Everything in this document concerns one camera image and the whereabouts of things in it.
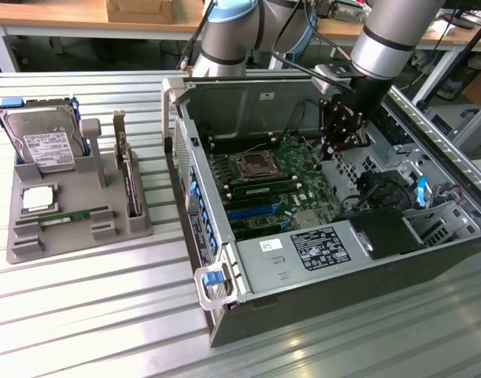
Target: metal frame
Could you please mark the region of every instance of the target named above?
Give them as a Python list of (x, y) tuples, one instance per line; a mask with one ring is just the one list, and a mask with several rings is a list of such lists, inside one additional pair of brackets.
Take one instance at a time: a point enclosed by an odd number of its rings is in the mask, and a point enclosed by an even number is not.
[(481, 109), (466, 124), (462, 130), (457, 133), (452, 143), (455, 147), (459, 147), (463, 152), (473, 151), (481, 144)]

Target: blue pcie slot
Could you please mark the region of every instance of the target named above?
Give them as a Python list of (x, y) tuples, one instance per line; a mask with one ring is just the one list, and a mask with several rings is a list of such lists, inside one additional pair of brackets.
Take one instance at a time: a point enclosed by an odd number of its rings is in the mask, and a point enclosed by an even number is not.
[(277, 212), (281, 204), (282, 201), (267, 206), (258, 206), (251, 209), (231, 211), (230, 213), (228, 213), (228, 220), (234, 221), (237, 219), (258, 217), (260, 215), (273, 215)]
[(191, 177), (190, 195), (193, 195), (198, 198), (200, 214), (202, 215), (202, 227), (207, 235), (207, 241), (209, 242), (209, 245), (210, 245), (212, 258), (214, 258), (216, 256), (217, 248), (219, 246), (217, 245), (217, 241), (209, 221), (209, 215), (207, 213), (207, 209), (205, 208), (205, 201), (203, 200), (203, 197), (202, 197), (202, 191), (200, 190), (196, 175), (194, 173), (194, 168), (192, 166), (190, 167), (190, 177)]

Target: slotted metal surface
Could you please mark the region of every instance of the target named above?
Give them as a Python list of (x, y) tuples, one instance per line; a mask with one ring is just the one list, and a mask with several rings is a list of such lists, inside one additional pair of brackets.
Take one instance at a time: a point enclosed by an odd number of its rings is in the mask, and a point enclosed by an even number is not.
[(75, 95), (83, 118), (102, 122), (102, 150), (124, 109), (154, 226), (145, 239), (7, 264), (13, 149), (0, 129), (0, 377), (481, 374), (481, 254), (429, 283), (210, 349), (161, 145), (160, 82), (175, 74), (0, 75), (0, 96)]

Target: hard drive label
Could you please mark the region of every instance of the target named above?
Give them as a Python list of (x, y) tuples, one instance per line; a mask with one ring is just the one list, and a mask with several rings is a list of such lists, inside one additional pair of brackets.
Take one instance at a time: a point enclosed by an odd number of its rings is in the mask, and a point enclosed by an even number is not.
[(24, 135), (30, 155), (38, 167), (71, 164), (74, 162), (72, 150), (64, 132)]
[(333, 227), (291, 235), (290, 238), (307, 270), (326, 268), (351, 260)]

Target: circuit board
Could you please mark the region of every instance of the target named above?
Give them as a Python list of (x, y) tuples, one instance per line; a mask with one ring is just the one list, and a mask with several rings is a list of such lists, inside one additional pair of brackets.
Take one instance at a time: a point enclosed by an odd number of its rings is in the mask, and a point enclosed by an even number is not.
[[(237, 240), (315, 227), (341, 212), (305, 139), (285, 137), (270, 150), (211, 155), (209, 164)], [(235, 190), (242, 196), (237, 202)], [(257, 215), (258, 209), (268, 211)], [(303, 219), (309, 214), (312, 219)]]

